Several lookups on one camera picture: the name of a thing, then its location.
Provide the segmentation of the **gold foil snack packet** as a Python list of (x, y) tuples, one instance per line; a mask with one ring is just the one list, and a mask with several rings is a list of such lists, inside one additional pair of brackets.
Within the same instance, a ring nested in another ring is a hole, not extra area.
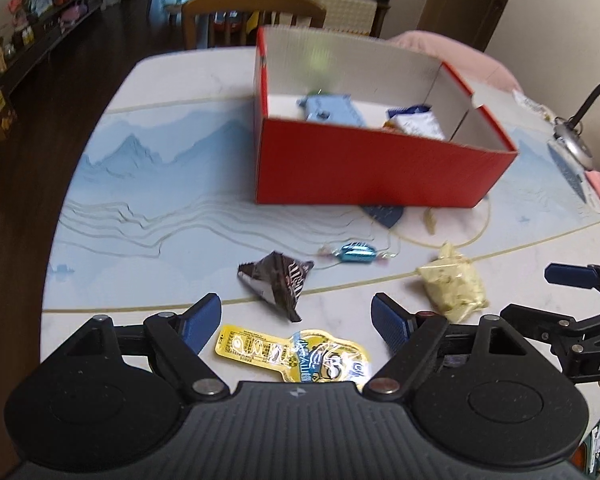
[(437, 258), (416, 270), (437, 311), (451, 323), (464, 322), (488, 304), (486, 288), (472, 261), (445, 242)]

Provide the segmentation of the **blue white snack packet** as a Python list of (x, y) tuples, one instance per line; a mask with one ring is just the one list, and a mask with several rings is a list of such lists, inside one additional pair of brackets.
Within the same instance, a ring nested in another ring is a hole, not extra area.
[(437, 117), (428, 104), (390, 108), (390, 110), (387, 110), (387, 116), (388, 120), (391, 120), (402, 129), (402, 133), (432, 140), (445, 140), (445, 135)]

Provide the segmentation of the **light blue snack packet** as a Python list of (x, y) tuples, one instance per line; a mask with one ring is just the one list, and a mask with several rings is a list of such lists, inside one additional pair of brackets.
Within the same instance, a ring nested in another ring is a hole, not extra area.
[(347, 94), (312, 93), (301, 98), (298, 107), (307, 122), (319, 124), (362, 127), (366, 121)]

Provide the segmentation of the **blue wrapped candy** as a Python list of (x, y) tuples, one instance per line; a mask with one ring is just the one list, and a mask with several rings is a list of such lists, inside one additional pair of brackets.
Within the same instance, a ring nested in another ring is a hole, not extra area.
[(377, 249), (366, 242), (347, 242), (337, 248), (323, 246), (316, 254), (322, 258), (329, 258), (340, 263), (364, 264), (386, 261), (396, 256), (393, 252)]

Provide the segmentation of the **yellow cartoon snack packet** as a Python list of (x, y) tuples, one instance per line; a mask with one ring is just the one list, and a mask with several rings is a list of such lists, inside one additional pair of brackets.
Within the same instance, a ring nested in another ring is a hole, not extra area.
[(372, 377), (366, 350), (324, 330), (298, 330), (288, 338), (223, 325), (214, 351), (222, 358), (272, 370), (284, 382), (353, 382), (362, 390)]

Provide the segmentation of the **brown m&m chocolate packet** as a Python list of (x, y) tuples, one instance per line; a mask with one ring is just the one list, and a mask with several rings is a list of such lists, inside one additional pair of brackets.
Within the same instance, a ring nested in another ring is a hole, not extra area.
[(267, 304), (288, 318), (301, 322), (297, 304), (314, 262), (270, 252), (259, 261), (241, 263), (237, 276)]

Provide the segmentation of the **silver desk lamp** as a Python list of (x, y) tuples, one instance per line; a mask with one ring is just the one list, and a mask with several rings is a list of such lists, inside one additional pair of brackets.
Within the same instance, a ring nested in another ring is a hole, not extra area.
[(594, 170), (594, 157), (582, 140), (581, 122), (586, 113), (600, 97), (600, 83), (588, 94), (577, 111), (568, 119), (554, 125), (554, 140), (584, 170)]

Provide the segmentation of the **small wrapper on table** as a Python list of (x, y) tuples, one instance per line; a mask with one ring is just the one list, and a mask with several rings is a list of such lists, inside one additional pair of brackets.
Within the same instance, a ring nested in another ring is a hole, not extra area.
[(549, 122), (550, 124), (554, 124), (555, 114), (547, 106), (533, 101), (532, 99), (528, 98), (528, 96), (526, 96), (524, 93), (522, 93), (521, 91), (519, 91), (517, 89), (514, 89), (512, 91), (512, 95), (513, 95), (515, 102), (519, 106), (521, 106), (525, 110), (528, 110), (528, 112), (531, 112), (531, 113), (535, 114), (536, 116), (541, 117), (544, 120), (544, 122)]

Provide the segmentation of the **red checkered snack packet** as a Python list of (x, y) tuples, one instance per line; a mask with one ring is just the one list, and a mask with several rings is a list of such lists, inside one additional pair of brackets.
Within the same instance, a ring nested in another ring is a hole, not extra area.
[(391, 120), (386, 120), (384, 122), (384, 124), (382, 125), (382, 128), (384, 128), (386, 130), (394, 131), (394, 132), (402, 132), (402, 129), (399, 126), (397, 126), (394, 122), (392, 122)]

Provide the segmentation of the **red white cardboard box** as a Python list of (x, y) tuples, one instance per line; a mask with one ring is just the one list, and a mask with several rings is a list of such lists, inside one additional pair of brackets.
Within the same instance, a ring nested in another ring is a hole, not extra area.
[[(347, 94), (366, 126), (307, 122), (312, 90)], [(258, 32), (256, 200), (277, 205), (472, 208), (518, 155), (449, 63), (387, 41), (303, 27)], [(387, 110), (428, 104), (444, 141), (382, 128)]]

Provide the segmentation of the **pink padded jacket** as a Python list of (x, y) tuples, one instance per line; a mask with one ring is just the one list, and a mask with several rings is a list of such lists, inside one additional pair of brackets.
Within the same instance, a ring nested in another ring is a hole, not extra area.
[(390, 38), (388, 43), (447, 62), (463, 76), (492, 88), (522, 92), (518, 80), (501, 62), (449, 37), (424, 30), (409, 30)]

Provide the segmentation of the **wooden dining chair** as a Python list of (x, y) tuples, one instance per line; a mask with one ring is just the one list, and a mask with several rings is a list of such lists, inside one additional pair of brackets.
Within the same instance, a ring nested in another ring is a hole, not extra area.
[(256, 18), (254, 28), (278, 25), (282, 15), (290, 17), (292, 26), (298, 24), (299, 18), (303, 18), (309, 21), (309, 28), (322, 28), (326, 18), (326, 10), (314, 0), (189, 0), (182, 6), (182, 29), (186, 50), (195, 50), (198, 47), (198, 18), (208, 24), (208, 47), (215, 47), (212, 18), (218, 13), (225, 13), (227, 18), (231, 13), (240, 17), (240, 46), (247, 44), (247, 24), (253, 16)]

